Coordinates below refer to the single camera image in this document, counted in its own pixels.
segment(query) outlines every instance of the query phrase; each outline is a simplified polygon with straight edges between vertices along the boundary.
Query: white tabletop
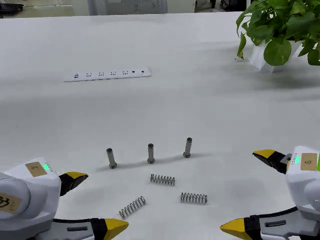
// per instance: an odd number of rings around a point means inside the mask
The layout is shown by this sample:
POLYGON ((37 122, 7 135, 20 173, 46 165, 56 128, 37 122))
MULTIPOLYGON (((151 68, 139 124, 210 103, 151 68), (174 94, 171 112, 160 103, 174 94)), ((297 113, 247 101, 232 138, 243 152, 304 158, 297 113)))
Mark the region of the white tabletop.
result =
POLYGON ((233 240, 220 225, 291 208, 284 175, 252 152, 320 149, 320 68, 295 58, 266 74, 237 60, 238 15, 2 19, 0 171, 45 157, 59 174, 88 173, 61 198, 57 218, 121 219, 144 196, 119 240, 233 240), (144 66, 152 77, 63 82, 77 71, 144 66), (193 156, 184 159, 187 137, 193 156), (176 186, 151 184, 151 173, 176 186), (207 193, 208 203, 181 204, 181 192, 207 193))

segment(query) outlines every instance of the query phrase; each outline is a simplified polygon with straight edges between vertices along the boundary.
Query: metal pin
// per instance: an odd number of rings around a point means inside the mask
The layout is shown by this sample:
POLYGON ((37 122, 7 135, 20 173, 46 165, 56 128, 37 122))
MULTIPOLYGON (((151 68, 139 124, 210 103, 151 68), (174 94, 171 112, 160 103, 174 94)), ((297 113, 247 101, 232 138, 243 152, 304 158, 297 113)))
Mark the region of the metal pin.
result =
POLYGON ((108 155, 108 159, 109 159, 109 168, 111 169, 115 169, 117 167, 117 163, 115 161, 115 157, 114 157, 114 153, 112 152, 111 148, 108 148, 106 150, 106 154, 108 155))
POLYGON ((153 164, 155 162, 154 158, 154 145, 152 143, 148 144, 148 163, 153 164))
POLYGON ((185 150, 184 150, 184 153, 183 153, 183 156, 184 156, 186 159, 190 158, 190 156, 191 156, 191 153, 190 153, 191 144, 192 144, 192 138, 191 138, 191 137, 188 137, 188 138, 186 139, 185 150))

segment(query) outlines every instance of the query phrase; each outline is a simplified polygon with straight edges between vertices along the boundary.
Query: handwritten label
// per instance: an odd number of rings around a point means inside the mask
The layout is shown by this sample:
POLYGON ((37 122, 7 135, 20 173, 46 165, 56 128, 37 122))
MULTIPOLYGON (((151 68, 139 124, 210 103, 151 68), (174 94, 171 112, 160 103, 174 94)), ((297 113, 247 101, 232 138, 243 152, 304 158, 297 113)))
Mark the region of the handwritten label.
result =
POLYGON ((46 170, 42 167, 42 165, 38 161, 26 163, 25 166, 31 173, 32 177, 34 178, 47 174, 46 170))
POLYGON ((21 203, 21 198, 0 192, 0 211, 14 214, 21 203))
POLYGON ((302 171, 317 171, 318 164, 317 153, 302 153, 301 155, 301 170, 302 171))

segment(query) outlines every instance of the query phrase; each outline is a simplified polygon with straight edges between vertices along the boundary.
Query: coil spring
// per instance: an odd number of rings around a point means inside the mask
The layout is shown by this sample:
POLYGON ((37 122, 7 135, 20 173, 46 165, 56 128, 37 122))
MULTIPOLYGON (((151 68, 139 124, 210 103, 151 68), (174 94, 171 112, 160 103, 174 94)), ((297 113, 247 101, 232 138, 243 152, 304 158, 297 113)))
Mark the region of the coil spring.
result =
POLYGON ((208 201, 208 196, 205 194, 182 192, 180 199, 181 202, 185 203, 206 204, 208 201))
POLYGON ((150 181, 156 184, 175 185, 175 177, 151 174, 150 181))
POLYGON ((143 196, 138 197, 136 200, 131 202, 129 205, 126 207, 122 208, 119 211, 119 214, 121 215, 122 218, 128 217, 130 214, 133 214, 136 210, 141 208, 142 206, 146 205, 146 200, 143 196))

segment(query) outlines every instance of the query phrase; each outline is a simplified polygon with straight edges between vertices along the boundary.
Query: white power strip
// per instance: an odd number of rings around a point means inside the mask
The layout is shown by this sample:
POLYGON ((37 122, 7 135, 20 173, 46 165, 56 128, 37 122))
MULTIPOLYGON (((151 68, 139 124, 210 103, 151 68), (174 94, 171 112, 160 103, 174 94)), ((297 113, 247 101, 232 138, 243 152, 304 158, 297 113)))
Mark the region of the white power strip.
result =
POLYGON ((127 79, 127 78, 142 78, 150 77, 151 71, 148 67, 144 68, 127 68, 123 70, 113 71, 85 71, 75 72, 68 76, 65 82, 80 82, 80 81, 94 81, 94 80, 105 80, 105 79, 127 79))

